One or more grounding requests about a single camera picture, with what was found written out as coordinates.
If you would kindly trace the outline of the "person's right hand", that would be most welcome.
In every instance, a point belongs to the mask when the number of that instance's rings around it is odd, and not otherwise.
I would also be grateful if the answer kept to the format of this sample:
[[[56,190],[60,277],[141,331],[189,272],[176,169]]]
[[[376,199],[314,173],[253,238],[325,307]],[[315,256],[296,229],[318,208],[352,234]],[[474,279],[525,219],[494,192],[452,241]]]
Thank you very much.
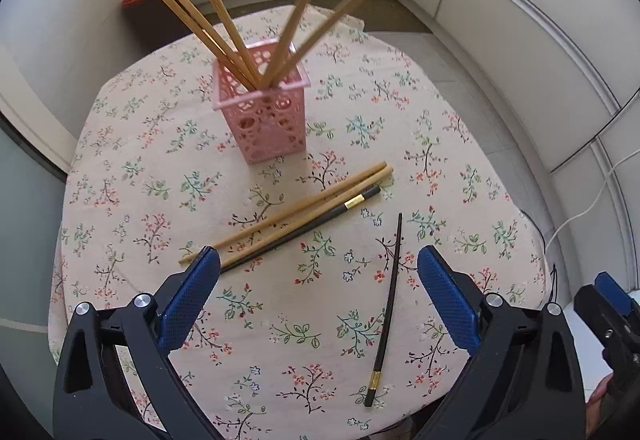
[[[592,391],[589,400],[586,403],[586,437],[589,438],[593,431],[596,430],[600,412],[602,408],[602,401],[608,389],[608,382],[611,380],[613,374],[608,374],[600,380],[596,389]]]

